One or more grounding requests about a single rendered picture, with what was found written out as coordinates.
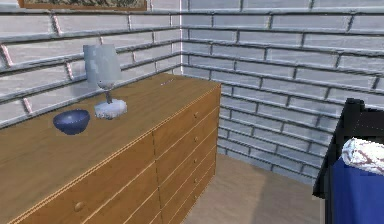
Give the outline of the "black bed with blue sheet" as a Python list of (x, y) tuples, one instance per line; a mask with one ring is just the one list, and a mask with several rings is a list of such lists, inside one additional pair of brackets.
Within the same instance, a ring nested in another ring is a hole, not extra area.
[(351, 138), (384, 144), (384, 110), (346, 100), (313, 195), (325, 201), (325, 224), (384, 224), (384, 176), (344, 163), (342, 147)]

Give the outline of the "brown wooden chest of drawers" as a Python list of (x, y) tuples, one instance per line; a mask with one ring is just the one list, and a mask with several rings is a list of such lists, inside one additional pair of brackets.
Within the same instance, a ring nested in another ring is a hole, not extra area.
[(0, 224), (84, 224), (154, 162), (152, 132), (176, 114), (189, 128), (217, 105), (217, 82), (159, 74), (114, 90), (128, 104), (78, 135), (54, 114), (0, 130)]

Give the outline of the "white table lamp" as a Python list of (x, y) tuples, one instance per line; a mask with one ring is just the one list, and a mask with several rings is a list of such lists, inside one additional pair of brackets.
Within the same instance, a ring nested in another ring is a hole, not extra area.
[(127, 112), (127, 104), (123, 100), (114, 99), (111, 91), (121, 79), (121, 69), (115, 47), (111, 44), (99, 45), (95, 49), (97, 67), (96, 84), (106, 97), (105, 102), (95, 106), (95, 116), (107, 120), (115, 119)]

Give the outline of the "blue bowl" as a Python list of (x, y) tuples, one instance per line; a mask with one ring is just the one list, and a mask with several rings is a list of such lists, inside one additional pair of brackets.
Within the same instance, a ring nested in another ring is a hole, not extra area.
[(54, 126), (67, 135), (76, 135), (83, 132), (90, 121), (87, 110), (74, 109), (62, 112), (53, 118)]

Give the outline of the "white patterned pillow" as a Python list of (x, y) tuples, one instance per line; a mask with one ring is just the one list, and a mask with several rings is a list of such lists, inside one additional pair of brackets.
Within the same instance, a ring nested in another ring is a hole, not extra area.
[(351, 138), (343, 145), (341, 158), (346, 165), (384, 176), (384, 144)]

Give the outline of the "framed picture with wooden frame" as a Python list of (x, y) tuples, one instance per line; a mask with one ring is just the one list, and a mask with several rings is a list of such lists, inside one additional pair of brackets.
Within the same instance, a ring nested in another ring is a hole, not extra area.
[(20, 8), (146, 11), (146, 0), (17, 0)]

